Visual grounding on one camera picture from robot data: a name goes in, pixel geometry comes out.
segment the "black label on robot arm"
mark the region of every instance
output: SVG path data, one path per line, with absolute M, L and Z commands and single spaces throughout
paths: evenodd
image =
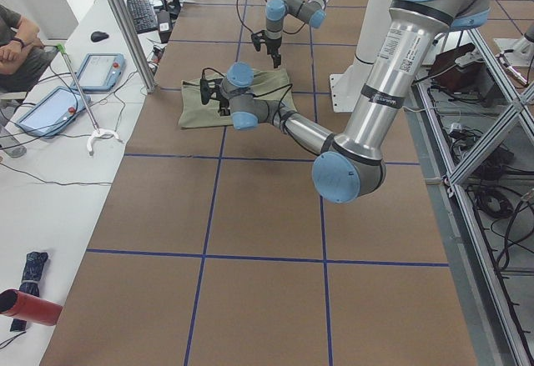
M 382 93 L 377 89 L 369 87 L 367 84 L 361 89 L 361 94 L 368 97 L 369 102 L 389 106 L 390 108 L 400 109 L 404 103 L 404 98 Z

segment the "wristwatch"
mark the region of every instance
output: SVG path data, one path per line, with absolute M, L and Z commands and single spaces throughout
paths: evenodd
M 20 38 L 17 38 L 17 37 L 13 37 L 11 38 L 12 41 L 17 41 L 18 43 L 20 43 L 22 45 L 21 49 L 24 49 L 24 47 L 26 46 L 26 44 L 24 43 L 24 41 Z

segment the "person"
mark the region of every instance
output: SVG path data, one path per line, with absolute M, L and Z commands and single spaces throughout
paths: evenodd
M 31 20 L 0 4 L 0 88 L 29 91 L 37 83 L 55 52 L 44 51 Z

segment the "blue frame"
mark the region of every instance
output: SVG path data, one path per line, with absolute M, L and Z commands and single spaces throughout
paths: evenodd
M 29 118 L 30 116 L 34 115 L 36 112 L 39 112 L 40 107 L 45 104 L 50 98 L 52 98 L 54 95 L 56 95 L 59 91 L 67 91 L 68 93 L 75 94 L 76 95 L 76 103 L 77 111 L 75 114 L 71 115 L 68 112 L 68 109 L 65 109 L 63 113 L 58 112 L 57 118 L 52 125 L 49 126 L 43 126 L 40 129 L 35 129 L 33 126 L 28 126 L 24 123 L 24 121 Z M 91 98 L 88 95 L 85 95 L 86 99 L 88 101 L 91 100 Z M 20 119 L 18 119 L 15 122 L 15 125 L 22 129 L 26 134 L 33 135 L 34 137 L 42 137 L 42 138 L 51 138 L 57 133 L 62 132 L 70 123 L 74 121 L 74 119 L 78 116 L 80 112 L 82 112 L 85 109 L 85 105 L 83 103 L 82 97 L 79 94 L 78 91 L 73 91 L 67 87 L 56 87 L 51 93 L 49 93 L 45 98 L 41 99 L 37 104 L 33 107 L 32 110 L 30 110 L 28 113 L 26 113 L 24 116 L 22 116 Z
M 120 78 L 120 75 L 123 73 L 124 69 L 124 55 L 121 53 L 88 53 L 85 55 L 85 59 L 82 62 L 82 66 L 80 66 L 80 69 L 76 73 L 76 76 L 78 79 L 80 79 L 80 76 L 83 74 L 83 70 L 87 67 L 87 64 L 89 62 L 89 59 L 92 56 L 115 56 L 115 59 L 113 60 L 114 63 L 118 64 L 118 68 L 111 68 L 109 70 L 108 76 L 106 77 L 106 81 L 101 86 L 82 86 L 82 89 L 84 92 L 87 93 L 107 93 L 111 91 L 111 88 L 115 86 L 118 79 Z M 74 83 L 70 86 L 71 89 L 77 90 L 76 85 Z

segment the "person's arm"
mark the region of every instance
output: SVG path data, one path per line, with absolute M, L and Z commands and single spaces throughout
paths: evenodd
M 24 49 L 18 54 L 15 60 L 2 60 L 0 59 L 0 74 L 6 74 L 8 76 L 17 72 L 17 70 L 23 65 L 28 57 L 28 54 L 34 47 L 33 43 L 25 46 Z
M 0 61 L 16 62 L 22 55 L 23 49 L 28 47 L 31 48 L 33 41 L 37 39 L 37 34 L 39 32 L 38 25 L 24 16 L 20 17 L 16 28 L 16 40 L 12 40 L 7 45 L 0 47 Z

